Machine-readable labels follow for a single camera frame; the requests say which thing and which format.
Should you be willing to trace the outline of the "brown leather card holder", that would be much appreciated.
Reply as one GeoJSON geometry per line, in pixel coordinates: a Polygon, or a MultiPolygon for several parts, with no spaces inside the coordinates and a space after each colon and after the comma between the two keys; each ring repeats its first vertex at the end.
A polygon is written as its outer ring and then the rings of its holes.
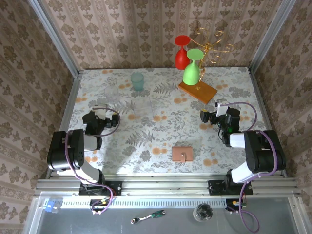
{"type": "Polygon", "coordinates": [[[172,161],[173,162],[190,162],[193,161],[192,147],[172,147],[172,161]]]}

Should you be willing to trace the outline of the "clear glass cup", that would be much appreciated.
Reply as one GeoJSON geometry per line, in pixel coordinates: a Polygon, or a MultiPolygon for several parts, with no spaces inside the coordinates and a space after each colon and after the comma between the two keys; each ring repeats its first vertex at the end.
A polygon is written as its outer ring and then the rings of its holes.
{"type": "Polygon", "coordinates": [[[114,85],[107,86],[104,90],[104,95],[108,103],[119,102],[118,88],[114,85]]]}

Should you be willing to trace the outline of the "green plastic wine glass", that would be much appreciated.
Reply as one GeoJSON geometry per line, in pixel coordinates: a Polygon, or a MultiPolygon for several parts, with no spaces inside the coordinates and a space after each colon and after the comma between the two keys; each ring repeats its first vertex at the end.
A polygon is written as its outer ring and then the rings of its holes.
{"type": "Polygon", "coordinates": [[[187,57],[191,63],[185,68],[183,74],[183,82],[187,85],[196,85],[199,81],[200,69],[197,62],[203,58],[203,52],[200,49],[194,48],[187,52],[187,57]]]}

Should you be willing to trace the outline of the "teal frosted tumbler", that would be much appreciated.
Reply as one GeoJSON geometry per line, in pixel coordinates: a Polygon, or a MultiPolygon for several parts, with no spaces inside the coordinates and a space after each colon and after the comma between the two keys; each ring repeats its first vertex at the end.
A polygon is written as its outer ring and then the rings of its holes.
{"type": "Polygon", "coordinates": [[[135,91],[142,91],[144,89],[144,76],[142,73],[131,74],[131,82],[135,91]]]}

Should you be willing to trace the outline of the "floral patterned tablecloth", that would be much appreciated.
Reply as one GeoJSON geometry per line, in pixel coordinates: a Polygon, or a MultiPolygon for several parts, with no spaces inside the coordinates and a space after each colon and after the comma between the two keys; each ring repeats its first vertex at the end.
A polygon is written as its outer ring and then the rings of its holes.
{"type": "Polygon", "coordinates": [[[69,129],[83,127],[82,117],[100,105],[120,113],[120,127],[106,129],[100,150],[85,153],[87,161],[104,174],[132,173],[215,173],[224,174],[245,161],[245,151],[226,147],[218,136],[219,128],[203,123],[200,111],[216,110],[218,99],[225,98],[240,111],[240,130],[265,130],[265,124],[246,67],[206,68],[204,82],[217,89],[208,104],[181,90],[183,72],[175,68],[139,69],[144,89],[134,90],[133,69],[86,70],[83,72],[69,129]],[[107,86],[118,88],[119,102],[108,103],[107,86]],[[149,97],[154,118],[135,121],[133,99],[149,97]],[[192,147],[193,161],[173,162],[172,147],[192,147]]]}

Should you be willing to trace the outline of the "black connector board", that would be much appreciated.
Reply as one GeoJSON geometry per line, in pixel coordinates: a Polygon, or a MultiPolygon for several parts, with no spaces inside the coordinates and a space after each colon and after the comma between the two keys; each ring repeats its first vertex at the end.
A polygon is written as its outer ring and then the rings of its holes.
{"type": "Polygon", "coordinates": [[[230,212],[239,211],[239,199],[238,198],[227,198],[226,199],[226,210],[230,212]]]}
{"type": "Polygon", "coordinates": [[[94,215],[95,214],[100,215],[104,212],[104,210],[106,209],[109,202],[110,202],[109,198],[105,198],[105,199],[101,199],[101,200],[92,199],[90,201],[90,210],[94,215]]]}

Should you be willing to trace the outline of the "glass jar of screws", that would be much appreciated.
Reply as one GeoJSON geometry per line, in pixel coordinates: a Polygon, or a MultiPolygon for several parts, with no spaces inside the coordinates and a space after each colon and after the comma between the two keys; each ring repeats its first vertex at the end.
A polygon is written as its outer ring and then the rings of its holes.
{"type": "Polygon", "coordinates": [[[201,203],[193,210],[193,216],[198,222],[208,221],[213,216],[213,210],[209,204],[201,203]]]}

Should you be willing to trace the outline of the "blue plastic connector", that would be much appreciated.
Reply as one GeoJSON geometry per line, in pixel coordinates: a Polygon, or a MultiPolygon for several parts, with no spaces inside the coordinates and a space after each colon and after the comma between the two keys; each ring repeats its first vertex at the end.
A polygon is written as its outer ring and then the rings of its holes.
{"type": "Polygon", "coordinates": [[[53,213],[53,214],[57,214],[60,208],[61,208],[61,205],[58,202],[49,200],[46,204],[45,211],[53,213]]]}

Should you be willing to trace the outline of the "grey metal work shelf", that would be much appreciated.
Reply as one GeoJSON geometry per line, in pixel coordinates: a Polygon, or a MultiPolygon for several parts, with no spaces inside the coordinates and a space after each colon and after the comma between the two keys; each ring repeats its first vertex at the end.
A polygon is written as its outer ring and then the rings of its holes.
{"type": "MultiPolygon", "coordinates": [[[[250,230],[257,230],[257,234],[312,234],[312,224],[301,196],[246,196],[243,214],[227,211],[226,208],[212,208],[212,218],[204,222],[194,219],[195,207],[145,209],[111,209],[109,207],[102,214],[92,214],[90,207],[88,209],[63,209],[61,207],[57,214],[45,211],[49,200],[59,202],[68,197],[86,198],[91,201],[89,197],[78,195],[41,192],[33,199],[22,234],[248,234],[250,230]],[[166,215],[146,219],[134,225],[130,223],[134,217],[145,217],[159,210],[165,210],[166,215]]],[[[197,198],[234,199],[233,196],[197,198]]]]}

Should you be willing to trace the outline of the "aluminium table side rail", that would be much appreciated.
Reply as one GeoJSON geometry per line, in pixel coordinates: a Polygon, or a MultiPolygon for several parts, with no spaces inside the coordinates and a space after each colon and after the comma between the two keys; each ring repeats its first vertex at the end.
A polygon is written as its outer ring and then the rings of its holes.
{"type": "Polygon", "coordinates": [[[68,169],[70,170],[70,164],[73,164],[74,159],[77,158],[77,156],[73,153],[74,147],[70,147],[70,141],[68,140],[68,145],[65,144],[65,137],[69,131],[69,124],[76,97],[78,95],[82,75],[83,73],[81,72],[78,77],[74,79],[60,129],[53,133],[47,155],[47,164],[50,171],[63,172],[68,169]]]}
{"type": "MultiPolygon", "coordinates": [[[[265,129],[266,130],[274,130],[273,126],[270,123],[269,115],[267,113],[267,108],[265,106],[263,97],[261,95],[260,88],[259,88],[259,86],[257,84],[257,80],[255,78],[254,72],[250,68],[248,68],[248,72],[249,72],[249,75],[250,75],[250,78],[251,78],[251,82],[253,84],[255,95],[257,97],[258,105],[259,105],[259,108],[260,108],[260,111],[261,111],[261,114],[262,114],[262,118],[263,118],[263,121],[264,121],[264,124],[265,124],[265,129]]],[[[281,157],[282,157],[283,163],[284,163],[284,168],[280,170],[280,173],[281,173],[281,175],[284,178],[288,178],[289,176],[288,176],[288,174],[286,172],[286,155],[285,155],[284,150],[282,149],[282,147],[280,147],[279,151],[281,153],[281,157]]]]}

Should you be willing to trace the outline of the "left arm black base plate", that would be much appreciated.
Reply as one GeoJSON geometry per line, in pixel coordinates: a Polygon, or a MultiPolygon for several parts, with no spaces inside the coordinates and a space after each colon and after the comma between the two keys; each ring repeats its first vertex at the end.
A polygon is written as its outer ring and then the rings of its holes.
{"type": "MultiPolygon", "coordinates": [[[[122,182],[121,181],[105,181],[106,186],[110,187],[114,193],[114,196],[121,196],[122,182]]],[[[102,186],[95,186],[90,184],[80,184],[79,188],[80,196],[110,196],[108,189],[102,186]]]]}

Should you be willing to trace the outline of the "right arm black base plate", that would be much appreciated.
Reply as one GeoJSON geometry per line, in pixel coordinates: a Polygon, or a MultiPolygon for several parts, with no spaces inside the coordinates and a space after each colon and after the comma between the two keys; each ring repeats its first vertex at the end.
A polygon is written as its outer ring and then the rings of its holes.
{"type": "Polygon", "coordinates": [[[208,190],[211,196],[218,195],[240,195],[243,184],[230,183],[226,185],[223,180],[209,180],[208,190]]]}

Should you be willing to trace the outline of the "aluminium cross rail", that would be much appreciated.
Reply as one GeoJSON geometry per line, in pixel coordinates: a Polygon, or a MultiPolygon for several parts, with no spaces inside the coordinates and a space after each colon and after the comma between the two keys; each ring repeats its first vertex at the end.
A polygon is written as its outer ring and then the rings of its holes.
{"type": "MultiPolygon", "coordinates": [[[[107,175],[107,181],[121,181],[123,197],[208,197],[211,180],[223,180],[222,175],[107,175]]],[[[50,192],[52,194],[78,195],[80,182],[69,176],[52,176],[40,179],[36,194],[50,192]]],[[[253,195],[256,197],[298,197],[301,190],[293,178],[279,174],[263,177],[251,183],[253,195]]]]}

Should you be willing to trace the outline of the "aluminium frame post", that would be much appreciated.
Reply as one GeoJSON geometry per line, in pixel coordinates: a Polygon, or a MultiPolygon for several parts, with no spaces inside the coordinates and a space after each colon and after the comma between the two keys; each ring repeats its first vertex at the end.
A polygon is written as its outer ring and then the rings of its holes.
{"type": "Polygon", "coordinates": [[[255,73],[259,68],[262,60],[269,51],[269,48],[273,44],[277,34],[279,33],[295,3],[296,0],[282,0],[263,40],[260,43],[259,48],[257,49],[250,63],[250,72],[255,73]]]}
{"type": "Polygon", "coordinates": [[[45,31],[51,38],[53,44],[55,45],[57,51],[61,55],[63,61],[65,62],[67,68],[71,72],[74,79],[79,75],[79,70],[72,60],[68,49],[65,46],[60,34],[57,32],[56,27],[53,24],[52,18],[49,16],[47,10],[44,8],[41,0],[28,0],[32,8],[34,9],[36,15],[41,21],[45,31]]]}

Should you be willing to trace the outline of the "green handled ratchet wrench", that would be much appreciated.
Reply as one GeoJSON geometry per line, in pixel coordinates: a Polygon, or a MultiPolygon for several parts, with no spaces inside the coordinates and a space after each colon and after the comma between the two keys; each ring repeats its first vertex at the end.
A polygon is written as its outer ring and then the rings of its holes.
{"type": "Polygon", "coordinates": [[[159,211],[153,212],[150,215],[145,216],[145,217],[141,217],[141,218],[140,217],[134,217],[131,219],[130,223],[134,225],[134,224],[138,224],[139,222],[144,221],[146,219],[160,218],[160,217],[163,217],[164,215],[166,215],[166,211],[165,210],[159,210],[159,211]]]}

